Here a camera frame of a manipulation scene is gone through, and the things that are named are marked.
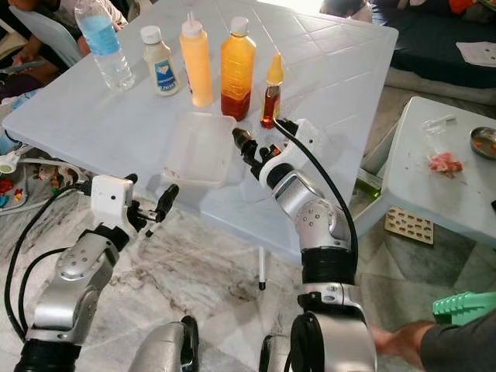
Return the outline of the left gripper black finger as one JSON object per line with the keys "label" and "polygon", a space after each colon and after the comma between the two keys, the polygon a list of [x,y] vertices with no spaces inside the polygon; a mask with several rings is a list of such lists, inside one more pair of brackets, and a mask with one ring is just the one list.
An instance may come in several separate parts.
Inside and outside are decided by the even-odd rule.
{"label": "left gripper black finger", "polygon": [[174,201],[176,201],[179,191],[180,188],[178,185],[170,184],[169,187],[166,188],[166,191],[160,195],[155,208],[156,222],[162,222],[166,218],[167,213],[169,213],[171,208],[173,208]]}

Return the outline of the bare person hand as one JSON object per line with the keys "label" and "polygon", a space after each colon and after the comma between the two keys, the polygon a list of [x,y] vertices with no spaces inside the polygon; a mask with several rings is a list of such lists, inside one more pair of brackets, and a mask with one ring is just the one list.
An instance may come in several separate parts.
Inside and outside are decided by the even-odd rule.
{"label": "bare person hand", "polygon": [[424,370],[421,358],[422,340],[433,326],[436,323],[419,320],[400,327],[397,332],[386,332],[376,326],[370,326],[370,332],[379,354],[401,357],[418,370]]}

